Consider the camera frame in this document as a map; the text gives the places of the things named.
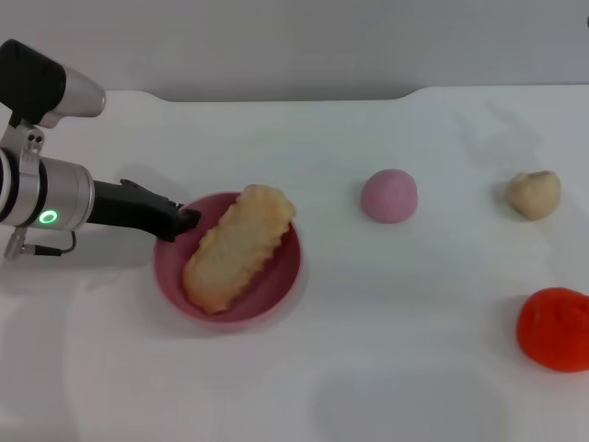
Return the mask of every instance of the pink ball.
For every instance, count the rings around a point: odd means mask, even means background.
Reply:
[[[364,185],[362,208],[380,223],[405,221],[417,209],[417,184],[403,170],[381,170]]]

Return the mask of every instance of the green led light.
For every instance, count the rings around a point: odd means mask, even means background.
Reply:
[[[39,222],[41,224],[51,224],[57,221],[57,212],[54,210],[46,210],[39,216]]]

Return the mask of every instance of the beige clay ball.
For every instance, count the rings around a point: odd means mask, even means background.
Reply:
[[[546,218],[560,203],[560,180],[548,170],[518,173],[507,186],[507,202],[530,221]]]

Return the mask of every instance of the silver metal cylinder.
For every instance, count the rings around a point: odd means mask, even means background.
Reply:
[[[43,158],[47,172],[47,197],[30,227],[75,230],[83,225],[94,204],[94,181],[83,166]]]

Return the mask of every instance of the pink bowl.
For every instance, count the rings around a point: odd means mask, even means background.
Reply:
[[[198,249],[204,234],[216,226],[238,195],[238,192],[215,193],[188,204],[186,208],[201,212],[199,225],[179,235],[175,242],[156,242],[154,273],[159,288],[172,305],[198,321],[235,324],[261,320],[288,297],[301,274],[303,251],[295,226],[291,223],[272,258],[229,310],[208,315],[188,300],[181,282],[182,269]]]

